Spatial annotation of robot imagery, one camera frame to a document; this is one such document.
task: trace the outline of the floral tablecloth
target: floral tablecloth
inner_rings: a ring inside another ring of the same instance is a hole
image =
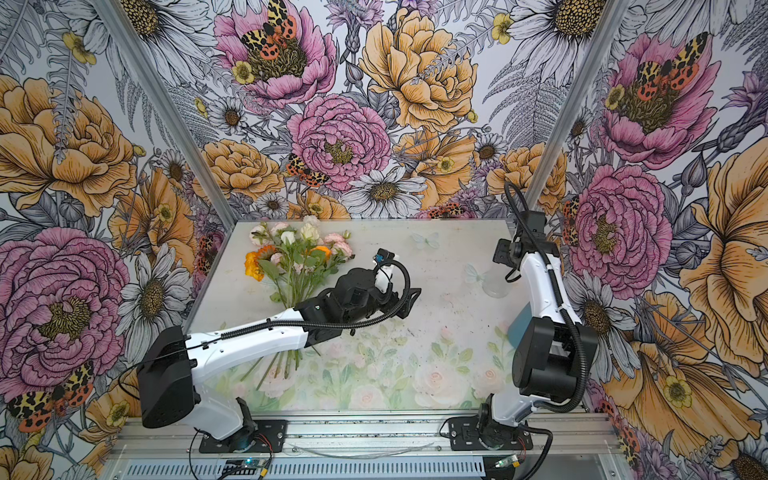
[[[282,310],[269,300],[273,291],[268,284],[243,273],[244,257],[254,250],[248,239],[253,226],[237,224],[191,332],[241,325]],[[514,349],[505,332],[528,295],[516,283],[505,298],[491,298],[466,272],[467,264],[480,273],[492,266],[497,240],[509,238],[503,220],[322,223],[324,233],[342,230],[353,233],[356,258],[339,274],[355,266],[371,268],[380,247],[401,256],[412,286],[422,288],[410,316],[358,330],[355,336],[344,332],[316,351],[304,349],[298,368],[291,362],[287,378],[276,367],[284,366],[285,359],[278,356],[273,362],[270,356],[255,368],[249,362],[228,370],[211,386],[244,398],[255,412],[466,409],[511,383]],[[419,249],[414,234],[433,241]],[[335,281],[331,277],[329,285]]]

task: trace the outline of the black cable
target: black cable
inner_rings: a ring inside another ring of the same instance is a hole
[[[554,438],[554,435],[552,435],[551,430],[547,429],[535,429],[533,427],[530,427],[528,425],[520,424],[518,425],[518,428],[520,430],[525,430],[529,433],[538,433],[539,435],[546,435],[547,436],[547,442],[544,443],[544,448],[541,450],[541,454],[536,459],[536,463],[533,464],[533,468],[523,475],[519,480],[530,480],[530,478],[533,477],[533,475],[540,469],[541,464],[544,463],[544,460],[547,458],[547,454],[549,453],[550,447],[552,447],[552,439]]]
[[[544,252],[544,249],[541,248],[541,244],[539,244],[539,242],[536,240],[536,237],[534,237],[534,234],[531,232],[528,224],[523,221],[520,210],[518,210],[517,205],[515,205],[515,203],[512,201],[512,195],[509,191],[509,187],[514,187],[516,189],[515,191],[519,191],[519,189],[508,180],[504,182],[504,193],[507,195],[509,206],[512,208],[512,212],[515,214],[515,217],[518,220],[518,224],[520,227],[522,227],[525,234],[528,235],[528,238],[536,247],[538,254],[547,265],[547,274],[549,275],[549,283],[552,285],[552,291],[554,292],[554,300],[558,305],[560,314],[563,316],[563,320],[565,321],[565,325],[568,328],[568,332],[571,334],[571,338],[573,339],[574,347],[576,349],[576,360],[579,362],[579,375],[576,377],[576,389],[574,390],[574,394],[571,396],[571,399],[568,400],[567,403],[563,405],[557,405],[552,402],[538,400],[537,402],[533,403],[533,406],[541,407],[556,413],[567,413],[575,409],[581,402],[581,399],[584,397],[584,393],[587,391],[587,378],[589,377],[589,369],[591,366],[587,365],[587,354],[584,352],[584,344],[581,342],[581,336],[579,335],[578,329],[576,328],[576,324],[571,319],[571,316],[568,315],[568,311],[563,306],[563,296],[560,291],[560,286],[558,285],[558,278],[554,273],[554,267],[549,261],[549,257],[547,256],[546,252]]]

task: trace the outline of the cream rose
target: cream rose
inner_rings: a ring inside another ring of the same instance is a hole
[[[499,393],[504,388],[502,373],[494,367],[479,372],[472,377],[472,388],[475,390],[475,398],[485,400],[488,395]]]
[[[413,376],[416,403],[428,409],[456,407],[464,400],[469,384],[446,362],[420,366]]]
[[[353,410],[381,410],[386,402],[382,391],[373,385],[361,385],[352,391],[349,407]]]

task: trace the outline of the pink peony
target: pink peony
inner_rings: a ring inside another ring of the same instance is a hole
[[[252,30],[263,30],[267,22],[267,8],[261,13],[247,9],[245,16],[232,12],[232,17],[218,15],[214,20],[216,48],[221,66],[233,69],[233,84],[242,86],[251,100],[246,106],[256,113],[267,113],[288,104],[309,100],[315,94],[325,93],[336,80],[336,45],[329,33],[323,36],[306,7],[299,13],[286,0],[288,15],[296,20],[296,38],[280,49],[282,58],[263,60],[260,55],[249,55],[240,40]]]
[[[672,227],[659,181],[638,165],[603,165],[579,196],[574,271],[587,270],[622,300],[639,295],[667,261]]]
[[[328,175],[326,187],[331,190],[347,191],[351,180],[389,162],[384,120],[372,108],[337,94],[313,99],[287,127],[293,153],[311,170]]]
[[[683,50],[672,46],[672,40],[659,43],[657,38],[642,34],[619,61],[608,81],[610,91],[605,100],[603,117],[597,120],[600,142],[627,162],[643,162],[651,170],[671,164],[697,140],[710,124],[716,108],[707,108],[712,98],[710,88],[720,68],[711,65],[712,38],[707,39],[697,65],[699,71],[681,90],[659,88],[648,101],[637,96],[641,83],[637,67],[646,61],[664,65]]]
[[[0,246],[0,394],[50,392],[86,362],[110,369],[128,268],[108,245],[70,228]]]

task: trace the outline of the orange flower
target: orange flower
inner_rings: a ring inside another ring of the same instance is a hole
[[[60,93],[42,79],[29,78],[22,87],[0,75],[0,192],[25,194],[18,209],[36,204],[48,188],[67,192],[97,217],[115,196],[136,187],[134,147],[96,97],[75,92],[72,132],[55,152],[52,98]]]

